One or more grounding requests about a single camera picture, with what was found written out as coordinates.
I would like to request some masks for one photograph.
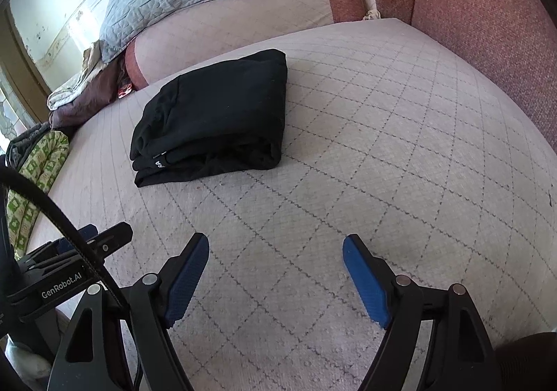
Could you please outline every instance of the green patterned fabric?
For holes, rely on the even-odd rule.
[[[19,173],[48,193],[68,157],[68,137],[52,131],[40,139]],[[16,259],[23,257],[39,210],[19,194],[10,191],[6,210],[9,241],[16,252]]]

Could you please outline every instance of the mattress cover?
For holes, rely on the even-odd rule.
[[[277,168],[138,189],[130,139],[170,76],[88,121],[50,191],[77,226],[131,224],[134,240],[107,260],[122,285],[207,235],[207,267],[170,331],[196,389],[358,388],[383,331],[344,267],[350,233],[420,285],[463,283],[495,346],[557,325],[557,156],[503,91],[395,19],[198,66],[267,48],[289,66]],[[31,247],[57,235],[41,215]]]

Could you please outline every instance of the headboard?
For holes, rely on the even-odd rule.
[[[375,2],[382,17],[409,23],[490,78],[557,151],[555,0]]]

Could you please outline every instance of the folded black clothing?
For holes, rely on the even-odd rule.
[[[285,54],[271,49],[166,83],[134,130],[135,184],[275,167],[281,158],[287,77]]]

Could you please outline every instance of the metal screw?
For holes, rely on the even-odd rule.
[[[466,287],[462,284],[453,284],[453,292],[456,295],[464,295],[466,293]]]
[[[405,274],[397,275],[397,277],[395,278],[395,281],[397,282],[397,284],[399,286],[402,286],[402,287],[409,286],[410,283],[412,282],[412,280],[410,278],[408,278],[408,276],[406,276]]]
[[[91,284],[89,286],[89,288],[87,289],[87,293],[89,295],[94,295],[94,294],[98,294],[101,290],[101,286],[98,284]]]
[[[150,274],[146,274],[141,280],[141,282],[143,282],[143,284],[145,284],[146,286],[150,286],[151,284],[155,284],[155,282],[157,282],[158,279],[159,277],[156,274],[150,273]]]

